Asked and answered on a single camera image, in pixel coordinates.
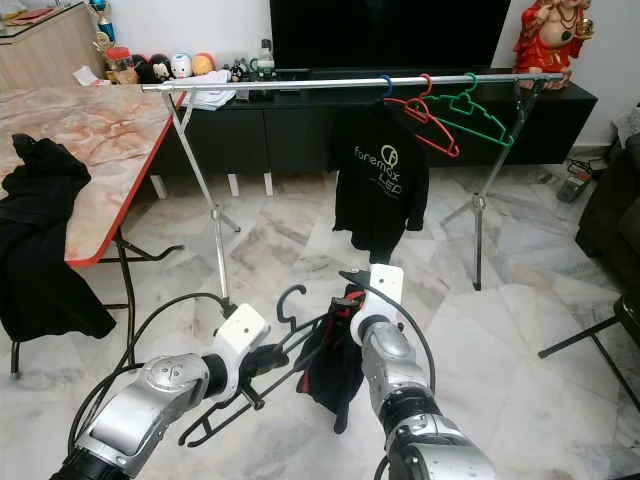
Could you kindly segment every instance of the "red statue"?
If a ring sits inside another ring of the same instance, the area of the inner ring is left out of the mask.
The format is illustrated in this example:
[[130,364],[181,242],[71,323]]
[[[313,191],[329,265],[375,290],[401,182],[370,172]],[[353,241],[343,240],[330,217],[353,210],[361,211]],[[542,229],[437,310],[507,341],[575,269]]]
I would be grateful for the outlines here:
[[[537,0],[522,14],[522,32],[515,47],[514,73],[562,73],[564,78],[546,88],[569,84],[571,62],[585,40],[593,36],[593,22],[584,16],[591,0]],[[524,85],[531,88],[532,82]]]

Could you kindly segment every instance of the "marble floor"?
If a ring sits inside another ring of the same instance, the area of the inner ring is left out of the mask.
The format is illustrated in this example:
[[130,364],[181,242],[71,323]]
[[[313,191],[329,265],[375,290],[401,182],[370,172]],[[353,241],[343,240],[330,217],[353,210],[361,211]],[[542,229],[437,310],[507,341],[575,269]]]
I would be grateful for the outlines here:
[[[637,473],[640,414],[595,345],[583,341],[545,360],[536,355],[606,318],[619,295],[603,268],[572,240],[589,192],[574,204],[558,202],[561,180],[558,170],[549,172],[509,167],[498,177],[483,238],[485,288],[475,292],[473,218],[466,213],[446,227],[440,221],[469,199],[486,169],[434,170],[425,228],[406,233],[392,257],[405,270],[403,303],[431,344],[442,411],[487,453],[500,478],[602,480]],[[132,265],[139,321],[180,294],[219,291],[206,205],[191,179],[165,180],[169,198],[157,201],[141,191],[124,233],[150,251],[174,243],[186,249],[162,262]],[[251,303],[271,323],[272,339],[284,331],[275,320],[284,289],[308,287],[286,309],[309,319],[342,293],[338,270],[367,266],[368,253],[354,250],[348,234],[331,232],[332,176],[274,175],[272,198],[265,197],[261,177],[241,177],[239,198],[231,198],[222,180],[211,180],[212,191],[242,226],[239,234],[224,232],[232,299]],[[80,273],[103,301],[122,301],[117,265]],[[22,379],[0,376],[2,480],[44,479],[59,468],[74,410],[122,353],[126,313],[115,318],[117,327],[103,340],[72,333],[23,345]],[[220,323],[214,305],[181,303],[143,336],[138,359],[204,352]],[[9,341],[0,335],[8,370]],[[640,392],[640,352],[621,329],[601,337]],[[138,478],[371,479],[384,438],[366,389],[352,403],[347,431],[336,436],[332,415],[294,388],[292,379],[263,410],[241,417],[209,443],[178,447],[177,437],[202,405],[169,429]]]

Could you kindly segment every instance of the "clothing rack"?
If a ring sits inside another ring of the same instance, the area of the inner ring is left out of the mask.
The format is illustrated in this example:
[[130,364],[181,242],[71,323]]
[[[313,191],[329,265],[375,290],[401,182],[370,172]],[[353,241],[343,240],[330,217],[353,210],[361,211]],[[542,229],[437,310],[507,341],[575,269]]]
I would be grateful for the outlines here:
[[[514,85],[514,91],[516,92],[516,107],[518,110],[518,119],[515,122],[511,130],[511,135],[517,140],[524,124],[527,121],[533,106],[544,88],[547,82],[554,80],[561,80],[562,74],[559,73],[536,73],[536,74],[493,74],[493,75],[477,75],[475,79],[468,75],[450,75],[450,76],[437,76],[431,77],[432,85],[464,85],[473,83],[493,84],[493,83],[511,83]],[[427,86],[427,80],[424,77],[398,77],[390,78],[391,84],[394,87],[408,87],[408,86]],[[523,102],[520,97],[520,82],[528,81],[533,82],[532,95]],[[200,171],[196,157],[191,149],[189,140],[185,135],[185,130],[189,124],[191,113],[193,111],[193,103],[189,101],[185,114],[180,119],[176,102],[171,97],[172,93],[185,93],[191,100],[192,96],[196,92],[201,91],[215,91],[215,90],[311,90],[311,89],[323,89],[323,88],[363,88],[363,87],[379,87],[387,89],[389,87],[389,81],[386,78],[355,78],[355,79],[343,79],[343,80],[301,80],[301,81],[274,81],[274,82],[239,82],[239,83],[206,83],[206,84],[184,84],[179,85],[172,84],[171,82],[163,83],[160,85],[142,85],[143,92],[159,92],[162,94],[163,101],[171,115],[173,125],[180,139],[180,143],[184,148],[187,159],[191,164],[193,173],[195,174],[202,195],[204,196],[209,206],[211,219],[214,225],[214,234],[216,242],[216,254],[218,260],[218,275],[220,277],[220,291],[222,297],[229,299],[227,270],[225,266],[224,246],[222,243],[222,223],[232,228],[235,232],[240,232],[240,227],[233,222],[227,215],[222,212],[220,205],[214,202],[213,197],[207,183]],[[458,209],[449,217],[443,220],[443,224],[450,221],[454,216],[462,213],[463,211],[471,208],[473,209],[476,221],[475,221],[475,269],[473,284],[476,290],[481,288],[481,254],[482,254],[482,215],[486,206],[485,196],[491,188],[495,177],[504,165],[512,146],[504,147],[500,153],[500,156],[496,160],[491,174],[487,178],[482,190],[479,193],[473,195],[472,199],[467,202],[462,208]]]

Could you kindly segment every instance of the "jar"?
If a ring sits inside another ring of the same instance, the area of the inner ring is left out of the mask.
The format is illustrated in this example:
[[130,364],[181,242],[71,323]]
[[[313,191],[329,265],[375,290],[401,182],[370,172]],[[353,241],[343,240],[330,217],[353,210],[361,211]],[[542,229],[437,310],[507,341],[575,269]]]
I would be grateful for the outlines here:
[[133,59],[126,47],[111,47],[105,52],[109,70],[118,83],[138,83],[138,74],[133,65]]

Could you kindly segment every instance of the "tv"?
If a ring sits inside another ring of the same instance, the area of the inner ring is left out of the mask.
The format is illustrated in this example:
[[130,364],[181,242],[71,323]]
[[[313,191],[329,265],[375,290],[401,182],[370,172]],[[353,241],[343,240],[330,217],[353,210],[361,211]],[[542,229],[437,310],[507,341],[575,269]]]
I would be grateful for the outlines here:
[[270,0],[278,69],[491,64],[510,0]]

